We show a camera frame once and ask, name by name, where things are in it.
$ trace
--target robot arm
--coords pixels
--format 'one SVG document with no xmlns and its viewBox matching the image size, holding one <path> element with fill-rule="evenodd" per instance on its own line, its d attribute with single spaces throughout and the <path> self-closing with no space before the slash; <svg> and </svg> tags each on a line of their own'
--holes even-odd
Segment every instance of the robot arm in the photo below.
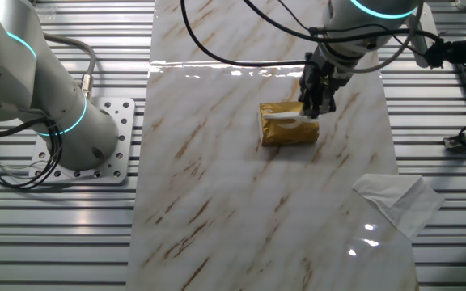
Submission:
<svg viewBox="0 0 466 291">
<path fill-rule="evenodd" d="M 417 11 L 421 13 L 419 18 L 415 14 Z M 438 35 L 430 8 L 422 0 L 330 0 L 324 10 L 323 20 L 324 30 L 328 31 L 325 38 L 395 30 L 405 23 L 410 29 Z M 315 119 L 319 115 L 335 112 L 335 92 L 344 87 L 354 73 L 358 73 L 354 68 L 362 57 L 382 48 L 391 37 L 387 35 L 350 42 L 319 43 L 315 52 L 307 53 L 306 60 L 317 65 L 306 65 L 300 79 L 302 114 Z M 420 53 L 415 53 L 420 67 L 440 67 L 444 60 L 466 61 L 465 57 L 461 57 L 464 60 L 455 57 L 458 54 L 466 55 L 461 53 L 465 48 L 456 44 L 435 42 L 419 35 L 411 41 L 416 52 Z"/>
</svg>

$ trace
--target slotted aluminum surface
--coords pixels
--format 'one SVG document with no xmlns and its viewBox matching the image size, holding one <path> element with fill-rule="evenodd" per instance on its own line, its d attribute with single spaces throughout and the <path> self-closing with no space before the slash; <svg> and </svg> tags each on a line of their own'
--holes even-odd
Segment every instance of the slotted aluminum surface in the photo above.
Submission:
<svg viewBox="0 0 466 291">
<path fill-rule="evenodd" d="M 446 39 L 466 37 L 466 12 L 450 1 L 430 5 Z M 47 33 L 95 48 L 100 62 L 94 96 L 136 102 L 129 179 L 119 187 L 73 186 L 29 194 L 0 187 L 0 291 L 124 291 L 154 1 L 40 1 L 37 8 L 45 13 Z M 380 57 L 391 56 L 397 45 L 392 41 Z M 87 55 L 52 47 L 80 79 Z M 451 65 L 420 69 L 411 53 L 382 71 L 400 173 L 424 175 L 447 199 L 413 241 L 421 291 L 466 291 L 466 155 L 446 153 L 441 142 L 466 125 L 464 90 L 455 73 Z M 31 131 L 0 139 L 0 156 L 24 165 L 35 140 Z"/>
</svg>

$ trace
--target marble surface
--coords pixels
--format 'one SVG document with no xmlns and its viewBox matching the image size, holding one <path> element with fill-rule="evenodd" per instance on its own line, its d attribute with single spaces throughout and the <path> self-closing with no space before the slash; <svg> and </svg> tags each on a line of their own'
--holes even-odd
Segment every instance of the marble surface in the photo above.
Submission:
<svg viewBox="0 0 466 291">
<path fill-rule="evenodd" d="M 325 0 L 287 2 L 320 23 Z M 242 1 L 187 3 L 198 37 L 222 57 L 297 60 L 316 46 Z M 276 0 L 254 3 L 299 29 Z M 352 189 L 363 174 L 397 173 L 378 73 L 337 92 L 316 144 L 264 148 L 258 105 L 296 100 L 302 68 L 211 61 L 179 0 L 155 3 L 154 27 L 128 291 L 418 289 L 410 241 Z"/>
</svg>

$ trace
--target mounting plate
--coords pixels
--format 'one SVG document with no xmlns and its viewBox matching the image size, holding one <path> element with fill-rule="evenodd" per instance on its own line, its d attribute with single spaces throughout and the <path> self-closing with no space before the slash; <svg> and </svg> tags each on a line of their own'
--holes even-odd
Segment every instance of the mounting plate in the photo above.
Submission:
<svg viewBox="0 0 466 291">
<path fill-rule="evenodd" d="M 125 139 L 119 140 L 111 157 L 100 167 L 88 171 L 73 171 L 57 166 L 53 173 L 45 180 L 45 184 L 107 184 L 115 185 L 124 183 L 127 179 L 129 168 L 130 145 L 133 133 L 133 118 L 135 103 L 131 98 L 92 98 L 92 103 L 104 109 L 116 121 L 118 136 Z M 121 120 L 130 120 L 122 124 Z M 37 137 L 36 147 L 33 151 L 32 163 L 40 160 L 48 160 L 49 152 L 46 142 Z M 44 169 L 44 163 L 39 163 L 30 168 L 29 176 Z"/>
</svg>

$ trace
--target gold wrapped block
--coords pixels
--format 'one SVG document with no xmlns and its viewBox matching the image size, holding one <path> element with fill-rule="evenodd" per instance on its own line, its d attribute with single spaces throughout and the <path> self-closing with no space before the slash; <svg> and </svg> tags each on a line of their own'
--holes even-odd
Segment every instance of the gold wrapped block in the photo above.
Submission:
<svg viewBox="0 0 466 291">
<path fill-rule="evenodd" d="M 314 143 L 320 136 L 317 122 L 307 123 L 300 120 L 269 120 L 264 115 L 283 112 L 300 112 L 300 102 L 260 104 L 260 140 L 263 146 L 280 146 Z"/>
</svg>

